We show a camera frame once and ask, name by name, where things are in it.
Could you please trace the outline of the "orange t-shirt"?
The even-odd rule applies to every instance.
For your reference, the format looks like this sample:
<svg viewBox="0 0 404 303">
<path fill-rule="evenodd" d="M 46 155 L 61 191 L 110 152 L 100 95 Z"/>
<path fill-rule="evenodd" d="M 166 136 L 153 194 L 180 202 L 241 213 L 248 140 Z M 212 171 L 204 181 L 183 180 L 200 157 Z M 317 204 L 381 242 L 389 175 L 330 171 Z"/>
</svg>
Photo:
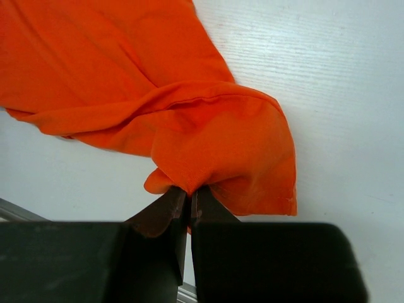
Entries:
<svg viewBox="0 0 404 303">
<path fill-rule="evenodd" d="M 208 186 L 234 215 L 297 213 L 285 114 L 236 83 L 192 1 L 2 1 L 1 107 L 151 158 L 150 193 Z"/>
</svg>

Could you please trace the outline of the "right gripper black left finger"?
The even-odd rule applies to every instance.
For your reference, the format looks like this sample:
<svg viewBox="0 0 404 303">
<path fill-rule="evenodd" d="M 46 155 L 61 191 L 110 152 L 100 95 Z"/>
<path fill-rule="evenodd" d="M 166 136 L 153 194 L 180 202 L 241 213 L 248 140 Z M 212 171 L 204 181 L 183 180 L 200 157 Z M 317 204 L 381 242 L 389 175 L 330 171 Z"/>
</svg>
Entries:
<svg viewBox="0 0 404 303">
<path fill-rule="evenodd" d="M 172 187 L 125 222 L 1 224 L 2 302 L 175 302 L 186 194 Z"/>
</svg>

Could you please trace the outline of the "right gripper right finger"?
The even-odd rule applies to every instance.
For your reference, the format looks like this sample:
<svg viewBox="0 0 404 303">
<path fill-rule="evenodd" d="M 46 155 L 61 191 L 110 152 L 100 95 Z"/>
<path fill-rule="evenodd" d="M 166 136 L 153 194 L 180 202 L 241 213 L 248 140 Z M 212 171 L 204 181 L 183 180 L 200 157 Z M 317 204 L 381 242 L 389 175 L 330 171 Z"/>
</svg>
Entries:
<svg viewBox="0 0 404 303">
<path fill-rule="evenodd" d="M 367 302 L 351 244 L 328 223 L 241 222 L 208 187 L 191 198 L 199 302 Z"/>
</svg>

